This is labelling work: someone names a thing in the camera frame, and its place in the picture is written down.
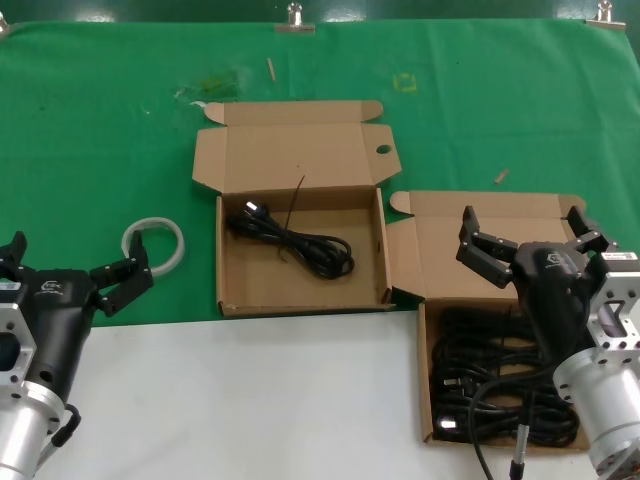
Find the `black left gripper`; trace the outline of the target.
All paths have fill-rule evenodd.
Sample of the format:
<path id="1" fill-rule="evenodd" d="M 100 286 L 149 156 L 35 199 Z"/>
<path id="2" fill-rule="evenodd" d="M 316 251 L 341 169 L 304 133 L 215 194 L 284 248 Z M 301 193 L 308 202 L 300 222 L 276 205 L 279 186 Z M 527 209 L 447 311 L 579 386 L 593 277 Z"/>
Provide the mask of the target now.
<path id="1" fill-rule="evenodd" d="M 154 285 L 140 232 L 134 232 L 130 257 L 91 270 L 34 270 L 23 267 L 27 239 L 17 231 L 1 247 L 0 274 L 18 289 L 1 289 L 3 303 L 19 306 L 36 350 L 26 380 L 67 402 L 96 308 L 112 317 Z"/>

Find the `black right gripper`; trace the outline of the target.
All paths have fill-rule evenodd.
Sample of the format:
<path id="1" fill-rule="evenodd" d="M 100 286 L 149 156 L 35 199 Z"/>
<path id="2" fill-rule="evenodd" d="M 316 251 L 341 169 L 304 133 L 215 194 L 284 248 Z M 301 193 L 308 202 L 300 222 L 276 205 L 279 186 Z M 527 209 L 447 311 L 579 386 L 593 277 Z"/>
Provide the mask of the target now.
<path id="1" fill-rule="evenodd" d="M 591 301 L 591 284 L 584 277 L 586 254 L 618 250 L 618 243 L 579 206 L 569 209 L 566 220 L 573 240 L 526 242 L 518 248 L 516 242 L 483 233 L 468 205 L 458 236 L 460 263 L 500 289 L 512 281 L 549 368 L 594 346 L 586 326 Z"/>

